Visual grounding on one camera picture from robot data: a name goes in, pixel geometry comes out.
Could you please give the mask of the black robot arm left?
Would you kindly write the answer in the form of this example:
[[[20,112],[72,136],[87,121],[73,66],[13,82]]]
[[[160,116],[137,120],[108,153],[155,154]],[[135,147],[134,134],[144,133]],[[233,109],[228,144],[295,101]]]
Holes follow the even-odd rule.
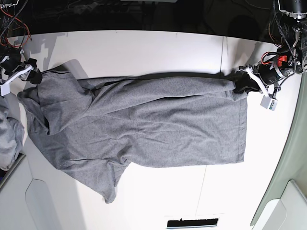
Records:
[[[274,0],[272,13],[281,43],[256,65],[238,67],[241,78],[235,82],[235,93],[260,92],[268,97],[271,85],[277,93],[288,78],[307,71],[307,2]]]

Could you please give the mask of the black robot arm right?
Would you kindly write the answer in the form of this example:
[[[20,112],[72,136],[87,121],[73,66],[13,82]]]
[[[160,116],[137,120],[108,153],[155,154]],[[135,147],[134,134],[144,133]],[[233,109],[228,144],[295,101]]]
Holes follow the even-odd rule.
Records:
[[[17,12],[10,13],[8,8],[18,5],[17,0],[2,0],[0,2],[0,70],[8,76],[6,80],[0,79],[0,85],[8,83],[9,80],[20,78],[31,84],[40,84],[42,73],[37,67],[37,60],[30,58],[22,61],[23,47],[32,39],[29,27],[18,18],[28,1],[25,1]],[[14,45],[9,42],[8,35],[13,30],[24,31],[20,44]]]

